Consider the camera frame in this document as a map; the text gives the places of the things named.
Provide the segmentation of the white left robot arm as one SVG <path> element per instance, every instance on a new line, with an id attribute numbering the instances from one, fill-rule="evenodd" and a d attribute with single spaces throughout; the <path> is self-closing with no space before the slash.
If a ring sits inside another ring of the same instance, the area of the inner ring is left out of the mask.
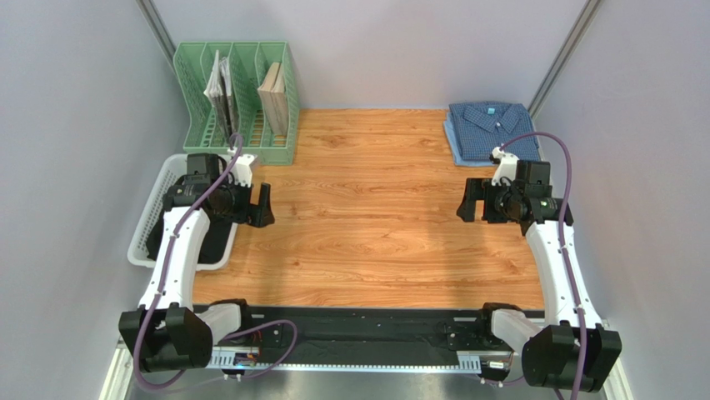
<path id="1" fill-rule="evenodd" d="M 271 187 L 264 183 L 252 203 L 252 154 L 172 156 L 157 188 L 147 252 L 155 265 L 137 308 L 123 312 L 118 330 L 143 373 L 205 368 L 213 346 L 242 325 L 241 300 L 218 301 L 204 312 L 193 306 L 200 267 L 215 269 L 229 254 L 236 227 L 265 228 L 275 222 Z"/>

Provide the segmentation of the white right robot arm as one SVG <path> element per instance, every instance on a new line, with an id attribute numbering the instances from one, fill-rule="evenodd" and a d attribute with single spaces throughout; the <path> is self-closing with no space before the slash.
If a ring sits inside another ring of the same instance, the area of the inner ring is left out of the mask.
<path id="1" fill-rule="evenodd" d="M 516 223 L 542 285 L 543 326 L 532 323 L 520 307 L 487 302 L 482 343 L 517 353 L 528 385 L 565 390 L 575 399 L 603 388 L 623 343 L 591 304 L 573 246 L 573 216 L 564 198 L 554 197 L 550 170 L 549 162 L 500 162 L 495 177 L 466 181 L 457 216 L 474 222 L 481 203 L 482 220 Z"/>

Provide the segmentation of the black long sleeve shirt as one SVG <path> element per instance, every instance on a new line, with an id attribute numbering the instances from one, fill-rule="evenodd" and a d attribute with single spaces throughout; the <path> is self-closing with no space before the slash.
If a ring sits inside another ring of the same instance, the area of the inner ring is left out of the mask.
<path id="1" fill-rule="evenodd" d="M 164 212 L 160 212 L 146 241 L 147 257 L 153 261 L 157 259 L 163 237 L 163 216 Z M 200 249 L 199 264 L 215 264 L 222 260 L 232 227 L 233 225 L 224 217 L 214 217 L 210 220 L 209 229 Z"/>

